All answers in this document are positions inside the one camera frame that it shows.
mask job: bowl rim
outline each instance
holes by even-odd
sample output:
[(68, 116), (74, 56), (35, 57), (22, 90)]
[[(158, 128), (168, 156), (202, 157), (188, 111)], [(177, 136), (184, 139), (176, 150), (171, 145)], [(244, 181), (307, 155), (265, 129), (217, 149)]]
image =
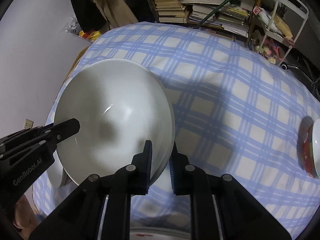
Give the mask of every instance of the bowl rim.
[(314, 166), (316, 169), (316, 174), (318, 177), (320, 174), (320, 133), (316, 133), (315, 130), (320, 131), (320, 118), (317, 119), (313, 123), (312, 127), (312, 154), (313, 154), (313, 161)]

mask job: white bowl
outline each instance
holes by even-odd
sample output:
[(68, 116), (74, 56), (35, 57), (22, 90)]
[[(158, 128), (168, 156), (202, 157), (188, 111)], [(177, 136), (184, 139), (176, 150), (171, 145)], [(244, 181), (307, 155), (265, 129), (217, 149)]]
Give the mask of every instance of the white bowl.
[(114, 174), (152, 141), (152, 184), (162, 173), (174, 142), (172, 105), (160, 81), (138, 63), (96, 62), (76, 75), (58, 102), (54, 124), (70, 118), (80, 131), (58, 144), (63, 168), (80, 184), (90, 174)]

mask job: stack of books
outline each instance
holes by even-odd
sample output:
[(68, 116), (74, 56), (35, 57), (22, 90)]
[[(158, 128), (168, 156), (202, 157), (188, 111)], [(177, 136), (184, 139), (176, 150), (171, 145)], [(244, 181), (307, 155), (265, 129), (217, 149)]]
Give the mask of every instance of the stack of books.
[[(203, 20), (212, 10), (214, 10), (224, 0), (181, 0), (183, 4), (192, 7), (189, 23), (197, 24)], [(244, 37), (248, 37), (248, 18), (252, 5), (251, 1), (233, 0), (227, 3), (215, 15), (206, 20), (206, 26), (224, 29)]]
[[(209, 8), (200, 4), (193, 4), (192, 5), (192, 13), (189, 17), (189, 22), (190, 23), (198, 23), (201, 20), (203, 20), (211, 11), (213, 10), (213, 8)], [(219, 25), (220, 24), (216, 24), (213, 22), (214, 21), (214, 15), (210, 16), (209, 19), (207, 19), (205, 21), (205, 23), (207, 24), (211, 24), (211, 25)]]
[(247, 23), (248, 18), (249, 13), (246, 9), (230, 5), (221, 9), (221, 11), (216, 15), (214, 22), (221, 24), (226, 31), (236, 33), (247, 38), (249, 31), (249, 25)]
[(187, 23), (189, 10), (180, 0), (154, 0), (159, 21), (164, 23)]

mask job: yellow package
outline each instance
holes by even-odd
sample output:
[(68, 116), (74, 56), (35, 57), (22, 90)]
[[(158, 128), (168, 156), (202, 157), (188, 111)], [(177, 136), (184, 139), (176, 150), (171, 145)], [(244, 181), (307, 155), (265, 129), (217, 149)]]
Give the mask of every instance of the yellow package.
[(102, 34), (100, 31), (92, 32), (92, 33), (84, 33), (83, 31), (79, 32), (80, 37), (82, 37), (86, 40), (89, 40), (91, 42), (94, 42), (95, 40), (97, 40), (101, 35)]
[(286, 38), (291, 39), (293, 37), (289, 26), (277, 14), (275, 15), (273, 21), (275, 22), (275, 25), (278, 27), (278, 29), (282, 31)]

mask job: bed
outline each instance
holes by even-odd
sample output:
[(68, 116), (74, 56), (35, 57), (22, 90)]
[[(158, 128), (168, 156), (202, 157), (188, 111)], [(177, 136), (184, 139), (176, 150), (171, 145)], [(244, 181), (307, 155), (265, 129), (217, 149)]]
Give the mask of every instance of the bed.
[[(300, 123), (319, 118), (307, 88), (235, 42), (176, 25), (137, 23), (101, 36), (63, 84), (90, 64), (124, 58), (163, 83), (172, 102), (176, 143), (190, 163), (209, 174), (233, 175), (295, 239), (320, 203), (320, 180), (299, 166)], [(33, 185), (45, 217), (76, 187), (55, 188), (44, 173)], [(134, 196), (131, 223), (190, 231), (189, 198), (171, 190), (168, 166), (146, 196)]]

